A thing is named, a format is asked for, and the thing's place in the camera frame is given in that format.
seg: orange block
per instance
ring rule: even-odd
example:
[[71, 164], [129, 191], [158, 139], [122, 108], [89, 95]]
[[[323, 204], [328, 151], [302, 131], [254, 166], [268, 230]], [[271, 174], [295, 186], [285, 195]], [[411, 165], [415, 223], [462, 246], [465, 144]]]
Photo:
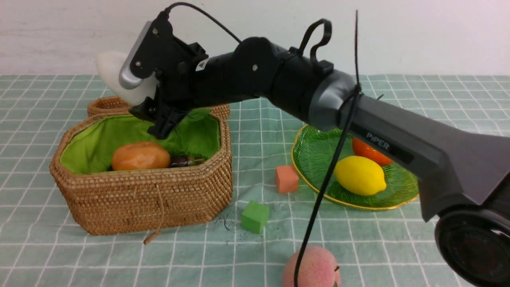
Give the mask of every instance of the orange block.
[[279, 194], [293, 193], [299, 186], [299, 176], [292, 165], [277, 166], [275, 181]]

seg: grid pattern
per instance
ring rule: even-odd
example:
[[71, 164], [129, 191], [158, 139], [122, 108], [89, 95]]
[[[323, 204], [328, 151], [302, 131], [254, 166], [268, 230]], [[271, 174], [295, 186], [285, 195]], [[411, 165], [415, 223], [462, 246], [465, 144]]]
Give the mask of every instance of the grid pattern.
[[[463, 130], [510, 135], [510, 77], [362, 77], [368, 96]], [[3, 286], [281, 286], [315, 200], [275, 191], [274, 168], [291, 164], [303, 123], [265, 100], [232, 105], [234, 200], [204, 225], [90, 236], [69, 214], [48, 173], [62, 134], [112, 95], [97, 76], [0, 76], [0, 284]], [[239, 227], [250, 200], [270, 207], [264, 233]], [[466, 287], [437, 252], [433, 220], [418, 202], [367, 212], [324, 201], [310, 244], [337, 258], [342, 287]]]

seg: warning label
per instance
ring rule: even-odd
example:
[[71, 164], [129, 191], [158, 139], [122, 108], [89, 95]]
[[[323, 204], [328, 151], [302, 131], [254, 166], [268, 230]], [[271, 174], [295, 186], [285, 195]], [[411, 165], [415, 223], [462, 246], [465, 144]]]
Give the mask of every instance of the warning label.
[[198, 65], [196, 66], [195, 71], [201, 71], [206, 68], [207, 62], [209, 59], [201, 60]]

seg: pink peach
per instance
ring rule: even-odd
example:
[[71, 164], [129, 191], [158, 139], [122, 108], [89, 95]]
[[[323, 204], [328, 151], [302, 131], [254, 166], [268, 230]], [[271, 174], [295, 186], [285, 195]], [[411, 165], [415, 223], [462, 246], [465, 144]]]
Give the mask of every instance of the pink peach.
[[[299, 251], [285, 265], [283, 287], [294, 287], [298, 254]], [[340, 287], [340, 269], [333, 254], [319, 246], [307, 246], [299, 267], [298, 287], [334, 287], [335, 282]]]

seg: lemon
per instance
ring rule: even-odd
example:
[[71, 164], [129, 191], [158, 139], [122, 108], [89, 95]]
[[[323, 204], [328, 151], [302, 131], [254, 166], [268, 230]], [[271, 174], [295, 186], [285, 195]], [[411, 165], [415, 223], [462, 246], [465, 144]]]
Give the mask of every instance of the lemon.
[[334, 175], [341, 186], [360, 196], [372, 196], [386, 189], [383, 169], [366, 157], [348, 156], [340, 160]]

